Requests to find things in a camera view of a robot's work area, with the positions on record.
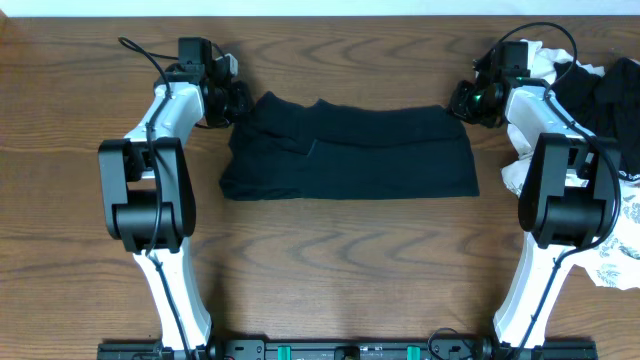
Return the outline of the black t-shirt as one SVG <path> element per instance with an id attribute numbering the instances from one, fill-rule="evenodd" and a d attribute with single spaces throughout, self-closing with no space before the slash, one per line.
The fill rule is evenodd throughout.
<path id="1" fill-rule="evenodd" d="M 373 111 L 265 93 L 232 131 L 219 186 L 236 201 L 476 197 L 462 123 L 439 105 Z"/>

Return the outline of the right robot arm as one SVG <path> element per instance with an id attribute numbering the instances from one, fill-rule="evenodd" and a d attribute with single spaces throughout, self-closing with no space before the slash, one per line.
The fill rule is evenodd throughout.
<path id="1" fill-rule="evenodd" d="M 532 77 L 528 46 L 501 40 L 474 63 L 475 81 L 460 82 L 448 111 L 492 128 L 508 122 L 533 149 L 519 195 L 525 232 L 509 292 L 493 317 L 494 337 L 479 359 L 587 359 L 592 344 L 546 342 L 546 323 L 578 254 L 609 237 L 621 208 L 620 153 L 562 108 L 551 84 Z"/>

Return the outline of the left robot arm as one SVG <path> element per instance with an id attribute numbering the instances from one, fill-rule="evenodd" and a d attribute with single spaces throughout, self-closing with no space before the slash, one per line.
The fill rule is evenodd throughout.
<path id="1" fill-rule="evenodd" d="M 167 67 L 162 55 L 125 36 L 125 48 L 143 55 L 159 73 L 154 100 L 121 139 L 98 149 L 106 228 L 141 268 L 160 317 L 155 341 L 108 340 L 100 359 L 212 359 L 213 321 L 199 293 L 191 237 L 196 200 L 184 147 L 195 128 L 217 129 L 248 112 L 248 88 L 237 80 L 236 58 L 202 37 L 182 37 Z"/>

